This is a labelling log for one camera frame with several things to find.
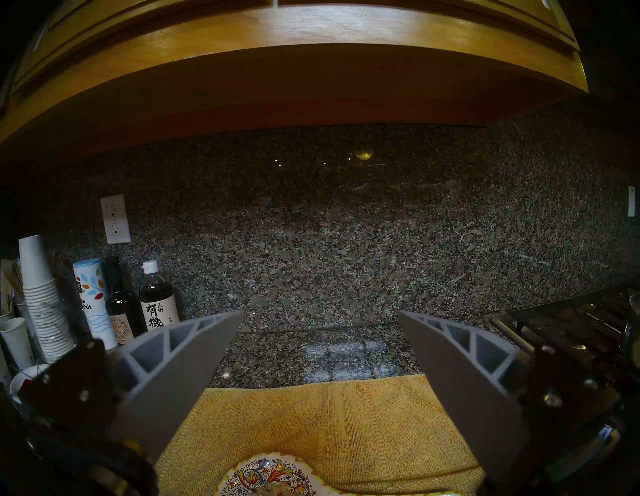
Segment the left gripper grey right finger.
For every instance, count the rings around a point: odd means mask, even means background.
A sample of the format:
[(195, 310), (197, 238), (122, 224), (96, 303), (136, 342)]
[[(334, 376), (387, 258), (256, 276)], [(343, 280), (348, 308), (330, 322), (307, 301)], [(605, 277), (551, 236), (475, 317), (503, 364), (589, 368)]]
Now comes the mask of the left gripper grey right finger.
[(481, 328), (408, 311), (398, 323), (488, 483), (560, 483), (597, 455), (620, 395), (559, 345), (527, 353)]

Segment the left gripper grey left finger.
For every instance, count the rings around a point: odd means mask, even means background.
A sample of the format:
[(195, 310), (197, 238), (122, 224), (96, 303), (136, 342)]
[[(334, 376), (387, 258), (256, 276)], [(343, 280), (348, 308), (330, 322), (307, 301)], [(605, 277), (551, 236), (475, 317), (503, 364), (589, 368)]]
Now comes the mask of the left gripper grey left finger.
[(76, 345), (19, 391), (64, 431), (136, 442), (157, 458), (209, 384), (243, 322), (242, 310), (161, 327), (107, 352)]

